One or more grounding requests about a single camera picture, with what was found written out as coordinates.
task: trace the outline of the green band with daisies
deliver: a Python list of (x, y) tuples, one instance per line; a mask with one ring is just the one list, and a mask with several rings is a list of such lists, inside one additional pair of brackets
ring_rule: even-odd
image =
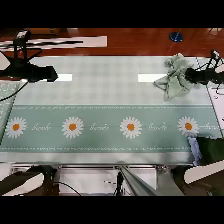
[(199, 134), (221, 137), (212, 106), (14, 106), (0, 150), (185, 152)]

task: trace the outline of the daisy print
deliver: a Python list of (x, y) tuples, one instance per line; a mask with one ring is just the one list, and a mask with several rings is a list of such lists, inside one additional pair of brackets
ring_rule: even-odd
[(130, 139), (139, 136), (142, 130), (140, 121), (134, 117), (126, 117), (126, 119), (123, 119), (120, 127), (120, 131), (123, 132), (123, 135)]
[(21, 117), (14, 117), (6, 126), (6, 135), (8, 138), (17, 138), (26, 130), (26, 121)]
[(179, 119), (177, 127), (179, 127), (179, 131), (182, 131), (182, 135), (186, 137), (194, 137), (199, 133), (199, 127), (194, 118), (182, 117)]
[(63, 122), (62, 131), (66, 138), (71, 139), (81, 135), (83, 127), (84, 125), (81, 119), (78, 117), (69, 117), (65, 122)]

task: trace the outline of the metal bar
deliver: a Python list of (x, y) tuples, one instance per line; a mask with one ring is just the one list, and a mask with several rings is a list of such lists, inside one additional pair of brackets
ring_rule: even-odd
[(161, 194), (125, 166), (119, 167), (133, 196), (161, 196)]

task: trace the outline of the brown wooden surface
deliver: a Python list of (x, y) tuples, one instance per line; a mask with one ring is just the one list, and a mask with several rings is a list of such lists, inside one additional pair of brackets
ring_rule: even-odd
[[(0, 41), (12, 40), (17, 29), (0, 30)], [(184, 40), (172, 42), (169, 34), (180, 31)], [(108, 46), (102, 48), (71, 48), (43, 50), (41, 56), (63, 55), (148, 55), (209, 57), (216, 49), (224, 56), (224, 32), (222, 28), (61, 28), (58, 38), (78, 36), (107, 36)], [(32, 39), (52, 38), (52, 35), (32, 35)]]

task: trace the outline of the towel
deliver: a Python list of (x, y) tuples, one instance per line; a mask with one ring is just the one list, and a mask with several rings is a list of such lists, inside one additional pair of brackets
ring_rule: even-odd
[(155, 86), (165, 91), (164, 99), (168, 101), (176, 96), (188, 94), (194, 84), (185, 79), (185, 72), (193, 64), (190, 64), (180, 53), (167, 59), (165, 64), (170, 67), (167, 76), (154, 82)]

